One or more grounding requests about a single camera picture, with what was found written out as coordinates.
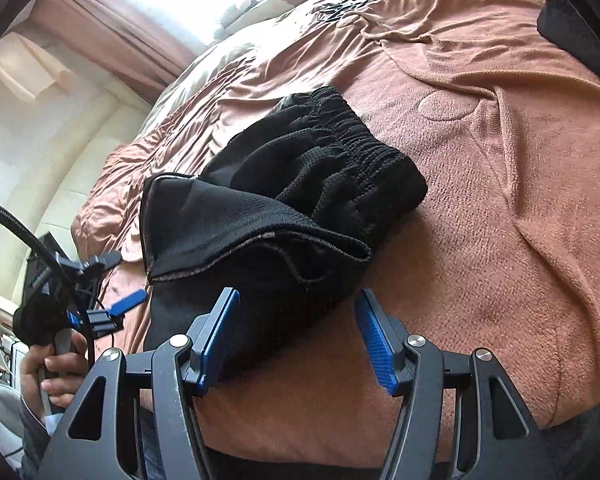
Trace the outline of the person left hand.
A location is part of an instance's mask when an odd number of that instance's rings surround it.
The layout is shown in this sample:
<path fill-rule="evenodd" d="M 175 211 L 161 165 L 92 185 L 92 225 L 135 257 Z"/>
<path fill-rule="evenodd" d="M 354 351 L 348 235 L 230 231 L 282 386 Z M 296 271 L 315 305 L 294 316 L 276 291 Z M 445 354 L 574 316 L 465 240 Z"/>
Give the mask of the person left hand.
<path fill-rule="evenodd" d="M 45 417 L 42 393 L 48 395 L 50 404 L 56 408 L 68 408 L 88 372 L 86 339 L 74 330 L 71 340 L 74 347 L 71 352 L 56 354 L 51 344 L 45 347 L 35 344 L 21 361 L 21 396 L 40 422 Z"/>

